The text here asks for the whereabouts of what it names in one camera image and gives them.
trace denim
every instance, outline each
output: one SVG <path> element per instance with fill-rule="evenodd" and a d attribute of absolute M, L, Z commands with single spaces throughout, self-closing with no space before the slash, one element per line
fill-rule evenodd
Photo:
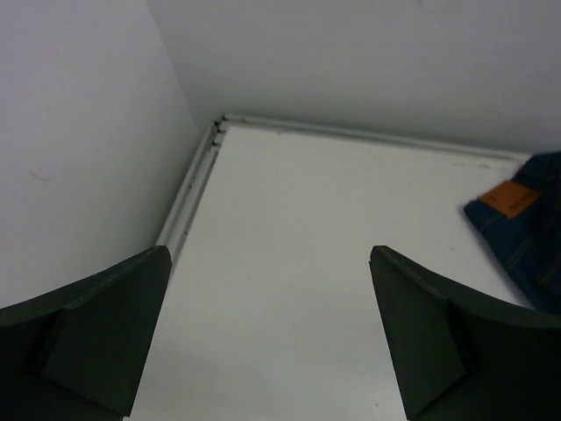
<path fill-rule="evenodd" d="M 542 196 L 508 219 L 479 199 L 464 212 L 524 295 L 543 312 L 561 315 L 561 153 L 533 156 L 513 182 Z"/>

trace leather patch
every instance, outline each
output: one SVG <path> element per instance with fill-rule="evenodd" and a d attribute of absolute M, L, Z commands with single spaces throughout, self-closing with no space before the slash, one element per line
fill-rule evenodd
<path fill-rule="evenodd" d="M 517 182 L 503 182 L 481 196 L 479 200 L 505 217 L 516 218 L 528 209 L 542 194 Z"/>

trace scuff mark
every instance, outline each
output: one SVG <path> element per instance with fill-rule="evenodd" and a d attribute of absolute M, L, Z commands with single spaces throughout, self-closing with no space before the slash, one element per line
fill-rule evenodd
<path fill-rule="evenodd" d="M 34 178 L 36 178 L 37 180 L 39 180 L 40 182 L 48 182 L 49 179 L 48 178 L 43 178 L 37 174 L 35 174 L 33 171 L 31 171 L 30 169 L 27 170 L 27 172 Z"/>
<path fill-rule="evenodd" d="M 296 336 L 296 325 L 292 325 L 292 335 L 295 338 L 295 351 L 298 351 L 298 337 Z"/>
<path fill-rule="evenodd" d="M 419 10 L 431 11 L 436 6 L 436 0 L 411 0 Z"/>
<path fill-rule="evenodd" d="M 374 0 L 359 0 L 353 6 L 352 9 L 358 13 L 374 13 L 377 9 L 377 4 Z"/>
<path fill-rule="evenodd" d="M 504 117 L 505 115 L 501 110 L 490 110 L 487 114 L 491 117 Z"/>

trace jeans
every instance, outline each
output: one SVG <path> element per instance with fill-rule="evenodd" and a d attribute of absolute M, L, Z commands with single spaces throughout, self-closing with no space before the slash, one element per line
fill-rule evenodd
<path fill-rule="evenodd" d="M 561 315 L 561 153 L 533 156 L 512 179 L 542 196 L 508 219 L 479 199 L 464 207 L 475 228 L 524 295 Z"/>

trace white shelf surface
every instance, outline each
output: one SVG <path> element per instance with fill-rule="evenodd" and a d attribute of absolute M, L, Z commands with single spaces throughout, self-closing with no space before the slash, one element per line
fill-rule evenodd
<path fill-rule="evenodd" d="M 131 419 L 405 420 L 372 247 L 527 306 L 461 210 L 521 164 L 230 127 Z"/>

